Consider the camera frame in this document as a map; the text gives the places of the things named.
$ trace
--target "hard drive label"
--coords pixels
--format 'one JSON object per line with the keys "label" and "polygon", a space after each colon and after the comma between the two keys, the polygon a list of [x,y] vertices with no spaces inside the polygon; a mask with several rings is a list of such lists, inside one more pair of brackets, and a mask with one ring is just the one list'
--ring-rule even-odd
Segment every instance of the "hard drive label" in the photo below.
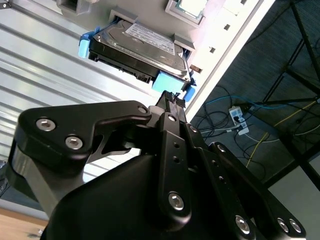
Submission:
{"label": "hard drive label", "polygon": [[163,51],[166,51],[169,54],[176,55],[175,53],[175,44],[170,38],[161,36],[160,34],[151,31],[150,29],[145,28],[137,23],[134,23],[126,31],[127,34],[136,37],[152,46],[155,46]]}

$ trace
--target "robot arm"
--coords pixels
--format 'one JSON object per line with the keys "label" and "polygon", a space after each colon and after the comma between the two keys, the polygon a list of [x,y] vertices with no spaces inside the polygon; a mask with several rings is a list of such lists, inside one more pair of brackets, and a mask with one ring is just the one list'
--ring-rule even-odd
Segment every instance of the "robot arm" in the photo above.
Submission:
{"label": "robot arm", "polygon": [[[118,101],[23,112],[7,177],[48,214],[41,240],[305,239],[226,146],[205,144],[184,107],[164,92],[149,108]],[[84,184],[86,163],[131,148],[140,155]]]}

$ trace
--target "black metal frame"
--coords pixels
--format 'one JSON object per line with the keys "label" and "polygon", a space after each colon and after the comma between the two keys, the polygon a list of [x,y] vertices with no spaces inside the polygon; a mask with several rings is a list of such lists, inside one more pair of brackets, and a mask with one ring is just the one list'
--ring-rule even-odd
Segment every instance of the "black metal frame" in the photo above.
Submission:
{"label": "black metal frame", "polygon": [[[293,3],[293,1],[290,3],[291,9],[293,11],[294,18],[296,20],[296,23],[299,27],[299,30],[301,32],[302,39],[298,43],[297,47],[295,48],[291,58],[289,59],[286,68],[284,71],[278,76],[278,78],[273,83],[272,87],[264,97],[262,102],[255,102],[255,104],[258,105],[276,105],[276,104],[292,104],[292,103],[298,103],[298,102],[314,102],[317,101],[318,103],[320,100],[320,89],[310,83],[308,80],[304,79],[302,76],[294,72],[291,68],[295,60],[297,59],[299,53],[301,52],[302,48],[305,46],[307,49],[307,52],[310,56],[310,59],[312,61],[312,65],[314,67],[314,70],[316,72],[316,75],[320,81],[320,67],[317,64],[317,59],[315,57],[315,54],[312,50],[310,41],[308,39],[307,33],[304,29],[303,23],[300,19],[298,10]],[[290,76],[297,80],[299,83],[301,83],[303,86],[314,92],[317,96],[312,98],[301,98],[301,99],[287,99],[287,100],[278,100],[278,101],[268,101],[272,94],[275,92],[281,81],[284,79],[285,76]],[[303,171],[306,173],[306,175],[311,179],[313,184],[317,187],[317,189],[320,191],[320,175],[313,169],[313,167],[310,165],[310,161],[313,160],[315,155],[320,154],[320,141],[317,142],[311,149],[307,150],[305,153],[301,154],[299,150],[295,147],[295,145],[292,143],[292,136],[288,136],[284,132],[280,132],[275,127],[269,125],[268,123],[264,122],[263,120],[257,118],[254,116],[254,111],[250,110],[250,103],[244,103],[240,104],[241,106],[246,106],[247,113],[245,114],[244,118],[249,118],[248,124],[255,124],[262,130],[274,135],[275,137],[279,137],[283,145],[286,147],[286,149],[289,151],[289,153],[293,156],[294,161],[283,168],[280,172],[278,172],[276,175],[271,177],[266,183],[266,187],[270,187],[273,184],[275,184],[277,181],[279,181],[281,178],[283,178],[285,175],[293,171],[296,167],[300,166]]]}

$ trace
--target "gray carpet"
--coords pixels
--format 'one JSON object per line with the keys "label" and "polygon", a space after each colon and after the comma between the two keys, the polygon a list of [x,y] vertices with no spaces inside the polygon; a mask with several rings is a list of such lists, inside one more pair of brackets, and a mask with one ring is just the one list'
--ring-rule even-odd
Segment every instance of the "gray carpet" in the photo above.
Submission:
{"label": "gray carpet", "polygon": [[[289,5],[289,1],[276,1],[266,14],[258,28],[254,31],[251,38],[254,38],[257,34],[261,33],[269,23],[271,23],[279,13],[281,13]],[[320,51],[316,49],[320,47],[318,42],[320,38],[320,2],[317,0],[303,0],[297,4],[297,8],[304,24],[305,30],[308,34],[309,40],[313,45],[313,50],[317,56],[317,60],[320,60]],[[286,63],[290,59],[291,54],[295,50],[297,44],[301,40],[301,34],[297,23],[294,19],[294,15],[291,9],[288,9],[284,14],[273,24],[265,33],[260,37],[253,40],[249,44],[245,45],[240,51],[239,55],[233,61],[228,68],[224,76],[219,81],[218,85],[226,88],[231,95],[238,95],[246,97],[254,102],[262,101],[267,94],[269,88],[277,79],[278,75],[282,72]],[[304,47],[295,63],[293,69],[300,73],[303,77],[310,80],[313,84],[320,86],[320,82],[316,79],[315,71],[312,67],[311,60],[308,52]],[[206,102],[215,98],[225,96],[226,92],[219,87],[216,87],[206,100]],[[312,98],[316,95],[301,85],[298,81],[287,76],[281,82],[275,93],[270,98],[270,101],[285,100],[285,99],[298,99],[298,98]],[[244,101],[239,99],[233,99],[233,104],[243,103]],[[304,107],[307,103],[295,104],[296,106]],[[207,106],[207,111],[222,111],[227,113],[230,107],[229,99],[222,99]],[[312,107],[312,112],[320,114],[319,104]],[[279,109],[260,109],[255,115],[270,125],[274,125],[285,117],[297,111],[296,108],[287,106]],[[297,121],[304,116],[304,112],[299,112],[294,117],[285,121],[277,126],[281,131],[293,132],[299,125]],[[198,116],[203,116],[204,111],[200,109],[197,113]],[[211,116],[214,123],[218,123],[223,119],[222,114],[213,114]],[[197,125],[200,118],[195,117],[192,123]],[[314,117],[301,125],[297,133],[302,133],[320,124],[320,119]],[[233,126],[232,121],[226,127]],[[208,127],[208,123],[203,121],[200,128]],[[312,134],[305,135],[310,142],[316,142],[320,140],[320,128],[312,132]],[[243,151],[241,151],[234,141],[234,132],[226,133],[221,136],[207,139],[206,142],[221,142],[225,144],[237,157],[243,157]],[[260,140],[264,135],[264,132],[255,126],[249,127],[249,133],[251,137]],[[237,136],[237,141],[242,148],[247,148],[256,142],[247,138],[246,136]],[[310,148],[312,144],[305,144],[303,140],[295,138],[294,144],[297,145],[301,152]],[[252,153],[254,147],[250,148],[247,152]],[[292,160],[292,156],[279,142],[262,143],[257,148],[256,153],[252,159],[265,166],[265,176],[263,168],[254,162],[250,163],[249,169],[258,178],[266,181]],[[244,164],[247,163],[245,158],[240,158]]]}

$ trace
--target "electrical outlet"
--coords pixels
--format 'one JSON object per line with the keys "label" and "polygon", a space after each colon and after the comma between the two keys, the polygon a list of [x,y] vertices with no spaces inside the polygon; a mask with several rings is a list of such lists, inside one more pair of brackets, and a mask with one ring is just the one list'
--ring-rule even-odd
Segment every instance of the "electrical outlet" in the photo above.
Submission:
{"label": "electrical outlet", "polygon": [[249,128],[248,128],[248,125],[247,125],[245,119],[242,117],[243,113],[241,111],[241,107],[233,106],[232,108],[229,109],[229,113],[230,113],[231,119],[233,121],[233,124],[235,126],[240,124],[242,127],[242,129],[240,131],[238,131],[238,134],[239,135],[247,134],[249,132]]}

